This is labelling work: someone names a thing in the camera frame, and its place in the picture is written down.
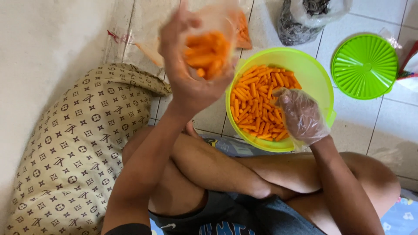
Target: green plastic container lid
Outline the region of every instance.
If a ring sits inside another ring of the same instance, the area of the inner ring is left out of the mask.
[[[384,38],[363,34],[345,41],[335,52],[331,74],[346,95],[370,100],[389,93],[398,74],[398,56]]]

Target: shorts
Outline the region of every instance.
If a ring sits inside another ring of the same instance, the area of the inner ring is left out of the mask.
[[[258,200],[209,190],[206,206],[197,212],[172,217],[149,214],[165,235],[198,235],[202,225],[223,221],[244,225],[255,235],[325,235],[278,196]]]

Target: monogram pattern fabric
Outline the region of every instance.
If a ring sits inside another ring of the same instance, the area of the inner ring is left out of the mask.
[[[130,136],[167,83],[135,66],[89,71],[36,124],[15,179],[5,234],[100,234]]]

